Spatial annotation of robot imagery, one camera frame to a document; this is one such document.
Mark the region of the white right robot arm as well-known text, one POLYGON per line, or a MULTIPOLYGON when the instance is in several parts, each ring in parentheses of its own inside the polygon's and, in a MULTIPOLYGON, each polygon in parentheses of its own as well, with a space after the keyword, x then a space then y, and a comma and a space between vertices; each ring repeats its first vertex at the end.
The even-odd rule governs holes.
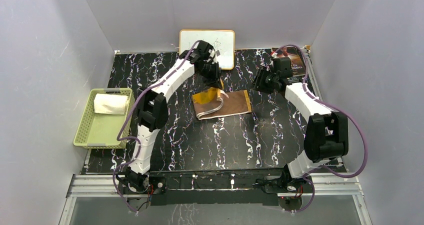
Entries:
POLYGON ((252 87, 262 93, 282 93, 307 121, 303 152, 285 166, 289 173, 281 179, 286 191, 295 192, 301 177, 348 153, 347 116, 321 104, 306 83, 296 80, 288 57, 272 58, 269 68, 259 69, 252 87))

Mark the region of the aluminium base frame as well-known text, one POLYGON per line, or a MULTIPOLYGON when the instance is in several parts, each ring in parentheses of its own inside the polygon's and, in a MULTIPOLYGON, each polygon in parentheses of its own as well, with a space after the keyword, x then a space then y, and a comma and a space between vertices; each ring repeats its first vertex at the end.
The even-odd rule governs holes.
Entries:
POLYGON ((370 225, 357 178, 314 173, 299 188, 262 187, 255 175, 169 173, 152 195, 120 197, 110 175, 72 178, 61 225, 370 225))

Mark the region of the dark paperback book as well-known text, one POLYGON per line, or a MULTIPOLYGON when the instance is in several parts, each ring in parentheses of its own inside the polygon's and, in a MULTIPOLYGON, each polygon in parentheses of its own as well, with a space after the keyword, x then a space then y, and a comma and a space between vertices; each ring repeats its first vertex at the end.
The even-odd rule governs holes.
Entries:
POLYGON ((295 46, 288 45, 281 49, 273 47, 271 52, 277 52, 280 58, 289 58, 291 61, 291 69, 294 77, 304 76, 306 74, 305 62, 300 49, 295 46))

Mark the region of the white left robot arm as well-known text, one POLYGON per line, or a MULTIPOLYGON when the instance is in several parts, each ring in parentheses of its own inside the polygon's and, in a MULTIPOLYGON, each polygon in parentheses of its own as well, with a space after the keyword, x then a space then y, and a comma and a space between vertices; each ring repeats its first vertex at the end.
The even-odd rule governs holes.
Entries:
POLYGON ((149 188, 149 179, 143 175, 150 170, 156 137, 168 121, 168 101, 194 74, 202 76, 208 87, 223 88, 217 51, 204 40, 195 41, 190 49, 180 54, 169 71, 144 89, 134 103, 138 118, 137 144, 128 166, 136 173, 129 185, 137 193, 144 193, 149 188))

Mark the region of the brown and yellow cloth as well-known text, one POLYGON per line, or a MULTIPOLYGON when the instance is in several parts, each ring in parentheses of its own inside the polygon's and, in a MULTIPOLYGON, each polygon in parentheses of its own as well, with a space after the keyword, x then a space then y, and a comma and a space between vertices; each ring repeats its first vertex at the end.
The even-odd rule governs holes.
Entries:
POLYGON ((192 96, 195 116, 198 120, 224 118, 252 112, 247 90, 224 92, 209 88, 192 96))

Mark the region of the white towel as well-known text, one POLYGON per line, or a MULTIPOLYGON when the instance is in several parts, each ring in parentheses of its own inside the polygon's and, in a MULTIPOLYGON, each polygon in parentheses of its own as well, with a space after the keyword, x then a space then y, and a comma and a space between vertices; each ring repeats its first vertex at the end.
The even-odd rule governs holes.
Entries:
POLYGON ((125 115, 128 104, 127 95, 98 93, 94 97, 93 107, 96 114, 125 115))

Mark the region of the green perforated plastic basket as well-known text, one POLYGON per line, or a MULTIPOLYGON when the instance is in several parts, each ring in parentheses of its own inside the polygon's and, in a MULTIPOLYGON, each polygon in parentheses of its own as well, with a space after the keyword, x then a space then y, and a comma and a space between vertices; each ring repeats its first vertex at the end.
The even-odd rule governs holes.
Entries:
POLYGON ((73 145, 85 149, 124 149, 127 141, 117 140, 120 130, 135 102, 131 88, 94 88, 90 91, 80 123, 74 136, 73 145), (123 114, 102 114, 95 112, 98 95, 126 96, 127 106, 123 114))

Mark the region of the small framed whiteboard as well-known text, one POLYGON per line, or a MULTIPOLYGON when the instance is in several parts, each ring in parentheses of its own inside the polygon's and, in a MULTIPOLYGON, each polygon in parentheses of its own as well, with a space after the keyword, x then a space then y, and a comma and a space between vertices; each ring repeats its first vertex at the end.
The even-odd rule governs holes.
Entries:
POLYGON ((235 67, 235 32, 226 29, 182 29, 179 33, 179 50, 181 54, 188 50, 197 40, 211 44, 217 52, 217 61, 222 70, 235 67))

